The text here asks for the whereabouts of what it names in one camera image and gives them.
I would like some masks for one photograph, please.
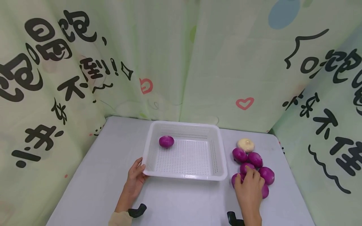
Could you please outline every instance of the white table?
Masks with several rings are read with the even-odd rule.
[[[107,225],[117,204],[127,172],[143,155],[152,122],[110,117],[78,167],[47,226]],[[133,220],[140,226],[227,226],[226,213],[242,219],[230,179],[239,171],[232,150],[241,138],[255,143],[264,165],[275,172],[269,196],[262,201],[263,226],[314,225],[275,136],[222,129],[228,178],[221,182],[149,178],[133,208],[146,212]]]

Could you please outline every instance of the hand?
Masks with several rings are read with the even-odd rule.
[[[148,176],[143,174],[146,166],[141,165],[142,157],[137,159],[128,171],[127,181],[123,187],[121,196],[119,197],[115,212],[126,212],[132,208],[133,203],[140,194],[143,184]]]
[[[246,166],[246,169],[247,174],[243,183],[241,183],[240,174],[235,178],[236,198],[239,202],[245,225],[261,226],[259,208],[262,200],[261,189],[265,180],[260,177],[258,171],[250,169],[248,166]]]

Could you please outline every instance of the curtain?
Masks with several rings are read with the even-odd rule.
[[[322,76],[361,9],[358,0],[2,1],[0,225],[46,224],[107,116],[268,132]]]
[[[316,225],[360,225],[362,25],[273,127]]]

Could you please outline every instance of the black clamp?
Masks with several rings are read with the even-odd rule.
[[[133,217],[137,218],[143,215],[143,213],[146,211],[147,206],[143,203],[139,205],[138,209],[128,209],[128,214]]]
[[[229,211],[226,214],[227,214],[227,219],[229,221],[229,224],[231,226],[245,226],[244,221],[237,219],[235,216],[235,213],[233,211]]]

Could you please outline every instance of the finger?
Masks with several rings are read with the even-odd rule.
[[[256,180],[256,181],[259,181],[260,180],[260,173],[257,171],[257,170],[254,170],[254,176],[253,178]]]
[[[129,172],[134,172],[136,170],[136,168],[138,167],[138,165],[142,162],[142,157],[137,159],[135,161],[135,163],[133,163],[133,165],[131,166],[130,168],[130,171]]]
[[[148,178],[149,178],[149,176],[143,174],[143,179],[144,180],[147,180]]]
[[[242,187],[240,174],[236,175],[234,187],[235,187],[235,190],[240,189]]]
[[[138,175],[141,175],[141,173],[144,171],[144,169],[146,168],[146,165],[143,164],[142,166],[139,166],[135,171],[134,171],[134,176],[137,177]]]
[[[246,169],[247,169],[247,174],[245,175],[244,181],[252,180],[254,174],[253,169],[251,169],[249,166],[246,166]]]
[[[265,184],[264,178],[260,177],[260,180],[259,180],[259,187],[260,187],[260,189],[264,186],[264,184]]]

